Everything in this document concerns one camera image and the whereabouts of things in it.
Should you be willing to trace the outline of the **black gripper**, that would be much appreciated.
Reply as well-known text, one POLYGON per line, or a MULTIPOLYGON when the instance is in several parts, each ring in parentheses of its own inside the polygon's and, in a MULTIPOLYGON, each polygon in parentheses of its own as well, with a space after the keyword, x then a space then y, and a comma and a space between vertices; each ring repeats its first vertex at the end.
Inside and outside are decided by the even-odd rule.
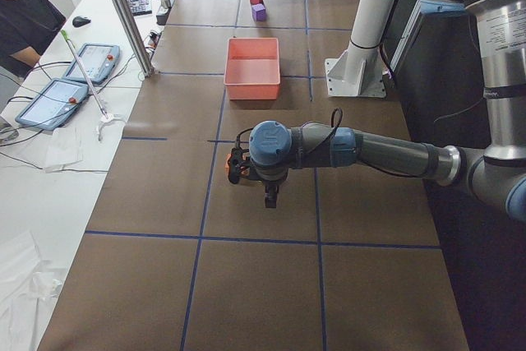
POLYGON ((288 177, 287 167, 263 168, 253 165, 251 172, 254 173, 264 183, 268 189, 265 195, 265 208, 275 208, 277 199, 275 195, 279 194, 279 187, 288 177))

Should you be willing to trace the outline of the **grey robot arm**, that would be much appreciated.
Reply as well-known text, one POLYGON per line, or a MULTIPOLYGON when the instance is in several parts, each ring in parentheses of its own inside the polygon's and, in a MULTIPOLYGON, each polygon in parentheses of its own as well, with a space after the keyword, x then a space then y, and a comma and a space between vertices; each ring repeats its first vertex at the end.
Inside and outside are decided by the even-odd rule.
POLYGON ((329 124, 286 127, 264 121, 250 130, 247 148, 235 145, 226 163, 230 179, 260 182, 265 205, 275 207, 292 169, 365 165, 401 178, 420 178, 462 192, 525 218, 525 0, 417 0, 412 16, 466 16, 471 44, 481 60, 482 92, 468 111, 464 144, 435 145, 445 137, 434 124, 440 108, 437 84, 408 85, 409 57, 398 62, 396 91, 409 129, 406 140, 362 132, 342 124, 336 109, 329 124))

